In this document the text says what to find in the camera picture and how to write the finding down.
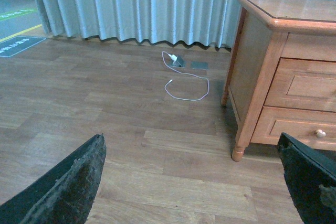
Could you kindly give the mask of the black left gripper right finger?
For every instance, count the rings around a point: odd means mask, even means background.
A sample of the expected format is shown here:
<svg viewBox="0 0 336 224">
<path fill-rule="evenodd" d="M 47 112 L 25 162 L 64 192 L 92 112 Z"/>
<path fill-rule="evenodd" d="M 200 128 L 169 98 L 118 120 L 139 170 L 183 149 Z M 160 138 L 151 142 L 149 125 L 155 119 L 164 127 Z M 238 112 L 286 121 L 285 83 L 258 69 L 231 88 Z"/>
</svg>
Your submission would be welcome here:
<svg viewBox="0 0 336 224">
<path fill-rule="evenodd" d="M 335 161 L 285 132 L 277 149 L 303 223 L 335 223 Z"/>
</svg>

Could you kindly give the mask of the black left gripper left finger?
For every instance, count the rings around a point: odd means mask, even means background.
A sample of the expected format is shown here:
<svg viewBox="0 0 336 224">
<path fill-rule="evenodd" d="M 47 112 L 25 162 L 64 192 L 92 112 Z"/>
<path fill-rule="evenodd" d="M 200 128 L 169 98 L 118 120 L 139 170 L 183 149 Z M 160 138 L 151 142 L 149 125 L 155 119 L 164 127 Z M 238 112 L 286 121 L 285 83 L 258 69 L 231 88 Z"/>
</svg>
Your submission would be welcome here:
<svg viewBox="0 0 336 224">
<path fill-rule="evenodd" d="M 106 159 L 103 135 L 87 140 L 1 205 L 1 223 L 85 223 Z"/>
</svg>

